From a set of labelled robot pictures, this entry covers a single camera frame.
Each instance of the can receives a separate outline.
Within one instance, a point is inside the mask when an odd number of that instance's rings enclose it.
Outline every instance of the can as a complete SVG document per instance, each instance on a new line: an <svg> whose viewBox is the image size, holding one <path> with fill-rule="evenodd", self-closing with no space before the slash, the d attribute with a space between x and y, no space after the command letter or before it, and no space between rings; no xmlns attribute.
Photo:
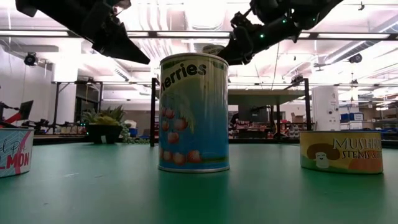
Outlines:
<svg viewBox="0 0 398 224"><path fill-rule="evenodd" d="M0 129L0 177L30 171L33 135L33 129Z"/></svg>
<svg viewBox="0 0 398 224"><path fill-rule="evenodd" d="M166 57L160 69L159 169L228 170L228 63L185 53Z"/></svg>
<svg viewBox="0 0 398 224"><path fill-rule="evenodd" d="M300 163L307 169L344 174L380 174L380 132L302 131Z"/></svg>

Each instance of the shelf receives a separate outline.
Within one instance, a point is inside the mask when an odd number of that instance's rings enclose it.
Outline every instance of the shelf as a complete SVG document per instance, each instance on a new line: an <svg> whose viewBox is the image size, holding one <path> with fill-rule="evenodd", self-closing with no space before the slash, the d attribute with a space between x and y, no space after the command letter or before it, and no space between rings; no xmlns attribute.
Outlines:
<svg viewBox="0 0 398 224"><path fill-rule="evenodd" d="M304 96L302 90L228 90L228 104L253 106L284 104Z"/></svg>

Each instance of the cherries can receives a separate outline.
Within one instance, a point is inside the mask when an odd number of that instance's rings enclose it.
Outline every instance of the cherries can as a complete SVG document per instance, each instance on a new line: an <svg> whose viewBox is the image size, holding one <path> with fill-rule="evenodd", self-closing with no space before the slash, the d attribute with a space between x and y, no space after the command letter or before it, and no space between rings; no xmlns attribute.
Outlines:
<svg viewBox="0 0 398 224"><path fill-rule="evenodd" d="M160 67L159 169L228 170L228 63L184 53Z"/></svg>

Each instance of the metal can lid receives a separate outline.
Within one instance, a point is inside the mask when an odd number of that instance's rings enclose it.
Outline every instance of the metal can lid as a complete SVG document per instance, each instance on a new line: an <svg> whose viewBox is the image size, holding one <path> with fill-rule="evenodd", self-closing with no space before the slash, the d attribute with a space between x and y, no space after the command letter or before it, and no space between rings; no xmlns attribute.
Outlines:
<svg viewBox="0 0 398 224"><path fill-rule="evenodd" d="M222 51L224 48L225 47L222 45L211 44L211 45L204 46L201 51L206 54L218 55L218 53L220 51Z"/></svg>
<svg viewBox="0 0 398 224"><path fill-rule="evenodd" d="M211 58L220 60L220 61L224 62L227 66L229 66L229 65L228 65L228 62L227 62L225 59L223 59L223 58L221 58L221 57L219 57L219 56L215 56L215 55L211 55L211 54L205 54L205 53L180 53L180 54L170 55L170 56L167 56L166 58L163 58L163 59L160 61L160 64L162 65L165 61L168 61L168 60L170 60L170 59L172 59L172 58L177 58L177 57L189 57L189 56L211 57Z"/></svg>

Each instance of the green tabletop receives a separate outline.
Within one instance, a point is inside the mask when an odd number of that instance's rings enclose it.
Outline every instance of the green tabletop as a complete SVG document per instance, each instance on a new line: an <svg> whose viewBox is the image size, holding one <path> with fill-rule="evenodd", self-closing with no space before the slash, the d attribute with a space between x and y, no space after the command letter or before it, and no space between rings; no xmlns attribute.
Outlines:
<svg viewBox="0 0 398 224"><path fill-rule="evenodd" d="M229 145L231 170L157 169L157 147L36 146L31 171L0 179L0 223L397 223L398 151L384 175L300 168L299 147Z"/></svg>

